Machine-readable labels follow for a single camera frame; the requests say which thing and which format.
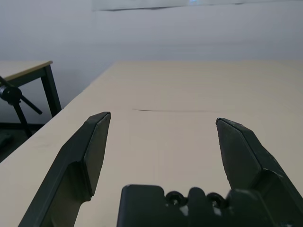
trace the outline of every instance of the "scratch mark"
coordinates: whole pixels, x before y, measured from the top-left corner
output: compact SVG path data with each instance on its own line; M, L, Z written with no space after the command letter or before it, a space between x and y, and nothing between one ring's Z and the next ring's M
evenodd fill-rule
M148 111L148 112L166 112L166 113L222 113L222 111L214 110L142 110L133 109L136 111Z

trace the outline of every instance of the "floor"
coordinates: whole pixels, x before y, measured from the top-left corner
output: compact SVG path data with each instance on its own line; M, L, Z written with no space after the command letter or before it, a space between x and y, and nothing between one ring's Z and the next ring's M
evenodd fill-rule
M0 135L3 134L11 135L13 139L4 147L0 148L0 163L27 140L27 136L23 130L0 130Z

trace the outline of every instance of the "tripod leg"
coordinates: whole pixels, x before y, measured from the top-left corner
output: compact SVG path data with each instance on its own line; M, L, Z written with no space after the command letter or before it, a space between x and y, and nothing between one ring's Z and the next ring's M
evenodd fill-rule
M14 105L14 108L15 108L15 111L16 111L16 113L17 113L17 115L18 115L18 118L19 118L19 120L20 120L20 122L21 122L21 124L22 124L22 126L23 126L23 129L24 129L24 131L25 131L27 137L30 138L33 134L32 134L32 132L29 130L29 126L28 126L28 124L27 124L27 120L25 119L25 116L24 116L24 114L23 114L23 112L22 112L22 109L21 109L20 105L19 105L19 104L16 104L16 105Z

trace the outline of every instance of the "table surface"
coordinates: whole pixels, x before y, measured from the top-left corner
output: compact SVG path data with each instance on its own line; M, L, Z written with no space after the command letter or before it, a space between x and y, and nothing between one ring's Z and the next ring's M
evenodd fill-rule
M131 183L225 196L217 117L252 129L303 194L302 87L303 61L118 62L0 164L1 226L19 224L61 146L103 111L104 164L76 227L115 226Z
M0 76L9 81L52 63L52 61L0 61Z

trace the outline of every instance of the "table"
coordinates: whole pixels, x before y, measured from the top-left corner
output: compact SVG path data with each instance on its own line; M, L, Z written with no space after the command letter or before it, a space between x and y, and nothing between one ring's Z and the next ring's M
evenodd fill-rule
M0 61L0 76L14 86L22 86L41 78L52 117L61 111L53 79L52 61Z
M217 117L252 129L303 194L303 61L125 61L114 64L0 164L0 222L21 221L61 146L110 111L95 196L76 227L115 226L123 186L225 196Z

